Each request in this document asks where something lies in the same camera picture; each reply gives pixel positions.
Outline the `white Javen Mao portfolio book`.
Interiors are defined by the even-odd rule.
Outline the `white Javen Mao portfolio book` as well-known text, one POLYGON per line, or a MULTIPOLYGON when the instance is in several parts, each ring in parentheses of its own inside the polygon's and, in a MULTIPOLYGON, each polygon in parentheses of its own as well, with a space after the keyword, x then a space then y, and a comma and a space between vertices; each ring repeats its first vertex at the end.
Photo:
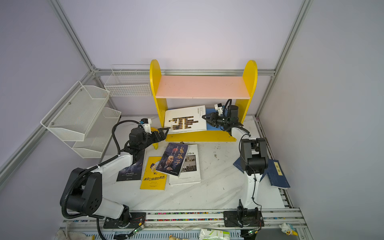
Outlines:
POLYGON ((207 122, 202 118, 205 114, 205 106, 167 110, 164 127, 169 128, 169 134, 206 131, 207 122))

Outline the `dark purple portrait book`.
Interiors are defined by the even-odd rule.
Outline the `dark purple portrait book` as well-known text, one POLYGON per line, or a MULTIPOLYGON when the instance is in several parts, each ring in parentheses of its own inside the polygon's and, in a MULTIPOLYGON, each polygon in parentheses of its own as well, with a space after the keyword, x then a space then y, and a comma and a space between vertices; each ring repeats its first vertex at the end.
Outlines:
POLYGON ((187 144, 169 143, 156 167, 156 171, 178 177, 188 149, 187 144))

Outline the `white Chokladfabriken book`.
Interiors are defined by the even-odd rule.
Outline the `white Chokladfabriken book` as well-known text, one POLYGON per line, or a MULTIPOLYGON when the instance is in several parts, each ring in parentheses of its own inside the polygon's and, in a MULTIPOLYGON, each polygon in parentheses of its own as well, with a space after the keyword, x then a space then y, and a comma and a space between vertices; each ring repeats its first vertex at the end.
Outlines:
POLYGON ((170 186, 198 184, 201 182, 198 145, 189 145, 187 156, 183 162, 180 175, 170 176, 170 186))

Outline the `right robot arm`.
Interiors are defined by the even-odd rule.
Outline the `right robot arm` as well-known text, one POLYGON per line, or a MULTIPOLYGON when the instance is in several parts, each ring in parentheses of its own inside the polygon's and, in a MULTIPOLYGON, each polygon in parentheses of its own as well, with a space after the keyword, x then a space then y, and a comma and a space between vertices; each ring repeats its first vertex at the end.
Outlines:
POLYGON ((215 105, 213 112, 202 118, 208 125, 227 132, 238 141, 242 176, 242 193, 237 207, 237 221, 240 227, 251 219, 261 223, 262 205, 257 203, 257 193, 261 178, 269 165, 267 143, 264 138, 251 134, 238 117, 239 107, 235 105, 215 105))

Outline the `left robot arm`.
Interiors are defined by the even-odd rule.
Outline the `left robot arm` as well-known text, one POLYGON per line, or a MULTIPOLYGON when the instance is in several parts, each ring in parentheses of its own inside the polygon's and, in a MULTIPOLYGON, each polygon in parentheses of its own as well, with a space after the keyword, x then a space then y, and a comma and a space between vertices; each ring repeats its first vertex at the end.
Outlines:
POLYGON ((66 219, 91 217, 97 220, 112 219, 121 225, 131 221, 130 208, 127 205, 108 200, 103 196, 103 179, 107 174, 114 175, 124 167, 129 167, 143 156, 147 147, 166 139, 169 128, 152 131, 149 124, 138 122, 132 129, 129 140, 121 148, 112 128, 112 139, 117 147, 117 154, 93 167, 74 169, 69 176, 60 199, 62 215, 66 219))

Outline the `black book white characters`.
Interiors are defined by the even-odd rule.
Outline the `black book white characters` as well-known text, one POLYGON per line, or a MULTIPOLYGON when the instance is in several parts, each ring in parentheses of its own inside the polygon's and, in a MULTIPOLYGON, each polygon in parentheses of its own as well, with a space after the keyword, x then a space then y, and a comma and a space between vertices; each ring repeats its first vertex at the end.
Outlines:
POLYGON ((145 150, 142 150, 136 155, 135 163, 119 171, 117 182, 141 180, 142 172, 143 172, 144 157, 145 157, 145 150))

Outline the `yellow paperback book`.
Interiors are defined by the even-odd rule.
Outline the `yellow paperback book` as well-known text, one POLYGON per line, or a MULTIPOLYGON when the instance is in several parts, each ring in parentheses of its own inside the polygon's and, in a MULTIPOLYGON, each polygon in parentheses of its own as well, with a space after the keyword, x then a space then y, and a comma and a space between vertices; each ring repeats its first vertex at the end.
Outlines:
POLYGON ((149 157, 140 186, 141 190, 165 190, 167 175, 156 170, 161 157, 149 157))

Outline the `blue book yellow label near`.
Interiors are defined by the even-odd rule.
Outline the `blue book yellow label near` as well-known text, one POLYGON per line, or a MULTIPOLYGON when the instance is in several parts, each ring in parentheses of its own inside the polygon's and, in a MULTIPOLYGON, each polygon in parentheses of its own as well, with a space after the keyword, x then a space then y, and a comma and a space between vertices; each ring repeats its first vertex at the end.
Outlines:
MULTIPOLYGON (((233 165, 238 169, 240 170, 241 172, 243 172, 243 168, 242 168, 242 162, 243 160, 241 158, 238 158, 234 163, 233 165)), ((263 178, 268 174, 268 169, 265 169, 264 173, 262 174, 261 178, 260 178, 260 182, 263 180, 263 178)))

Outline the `blue book yellow label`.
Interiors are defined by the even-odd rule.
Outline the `blue book yellow label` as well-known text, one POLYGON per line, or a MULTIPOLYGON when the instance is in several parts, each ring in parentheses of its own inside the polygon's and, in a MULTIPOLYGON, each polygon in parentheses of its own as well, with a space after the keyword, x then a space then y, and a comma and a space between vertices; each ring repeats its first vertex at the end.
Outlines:
POLYGON ((269 159, 266 173, 272 187, 284 190, 287 190, 291 187, 278 160, 269 159))
MULTIPOLYGON (((242 162, 243 160, 241 158, 238 158, 234 163, 233 165, 238 169, 240 170, 241 172, 243 172, 243 168, 242 168, 242 162)), ((260 178, 260 182, 263 180, 263 178, 268 174, 268 169, 265 169, 264 173, 262 174, 261 178, 260 178)))

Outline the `yellow pink blue bookshelf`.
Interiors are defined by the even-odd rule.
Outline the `yellow pink blue bookshelf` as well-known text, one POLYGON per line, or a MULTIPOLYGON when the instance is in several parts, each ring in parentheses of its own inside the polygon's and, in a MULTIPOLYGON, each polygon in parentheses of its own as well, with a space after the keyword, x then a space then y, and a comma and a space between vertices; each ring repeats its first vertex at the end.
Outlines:
POLYGON ((168 142, 235 142, 246 134, 241 130, 258 82, 258 66, 247 62, 241 77, 164 76, 157 60, 150 63, 150 84, 162 126, 165 125, 167 99, 234 99, 238 120, 225 124, 223 130, 168 134, 168 142))

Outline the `blue book yellow label far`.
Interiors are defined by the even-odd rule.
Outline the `blue book yellow label far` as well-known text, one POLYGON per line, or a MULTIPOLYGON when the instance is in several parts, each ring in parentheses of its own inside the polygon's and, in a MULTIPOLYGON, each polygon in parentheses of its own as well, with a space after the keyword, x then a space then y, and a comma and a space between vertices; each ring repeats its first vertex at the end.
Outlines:
POLYGON ((284 190, 287 190, 291 187, 278 160, 269 159, 266 173, 272 187, 284 190))

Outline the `white green carton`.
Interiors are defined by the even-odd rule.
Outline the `white green carton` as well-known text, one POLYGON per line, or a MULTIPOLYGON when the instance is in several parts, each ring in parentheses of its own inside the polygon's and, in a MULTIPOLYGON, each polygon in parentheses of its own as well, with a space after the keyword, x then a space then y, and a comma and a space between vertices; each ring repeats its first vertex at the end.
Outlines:
POLYGON ((201 229, 199 240, 230 240, 230 233, 222 230, 201 229))

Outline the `small toy figure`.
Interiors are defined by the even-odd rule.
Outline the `small toy figure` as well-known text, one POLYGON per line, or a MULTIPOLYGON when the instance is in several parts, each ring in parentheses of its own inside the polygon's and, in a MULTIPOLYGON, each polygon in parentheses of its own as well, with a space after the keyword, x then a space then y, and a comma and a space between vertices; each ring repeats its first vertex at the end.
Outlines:
POLYGON ((289 223, 282 223, 279 227, 287 236, 298 236, 296 229, 289 223))

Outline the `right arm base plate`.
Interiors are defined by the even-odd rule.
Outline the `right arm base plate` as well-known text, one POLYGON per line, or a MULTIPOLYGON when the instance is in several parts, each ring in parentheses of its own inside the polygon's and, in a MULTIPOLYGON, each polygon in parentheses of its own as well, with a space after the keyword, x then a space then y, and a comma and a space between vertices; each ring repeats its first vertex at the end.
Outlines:
POLYGON ((256 215, 239 217, 236 211, 224 211, 224 224, 228 228, 264 227, 264 218, 261 211, 256 215))

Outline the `aluminium front rail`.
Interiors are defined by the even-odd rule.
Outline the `aluminium front rail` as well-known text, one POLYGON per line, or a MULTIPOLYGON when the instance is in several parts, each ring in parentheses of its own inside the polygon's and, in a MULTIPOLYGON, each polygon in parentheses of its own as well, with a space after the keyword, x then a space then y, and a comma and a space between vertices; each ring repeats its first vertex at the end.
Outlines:
POLYGON ((236 210, 191 210, 191 211, 147 211, 144 225, 135 229, 104 229, 105 220, 79 218, 65 220, 60 230, 73 238, 81 234, 90 240, 198 240, 201 229, 222 230, 230 233, 230 240, 263 240, 286 238, 279 227, 282 223, 291 224, 298 236, 293 240, 311 240, 312 234, 299 209, 266 209, 262 211, 264 227, 228 228, 224 224, 224 211, 236 210))

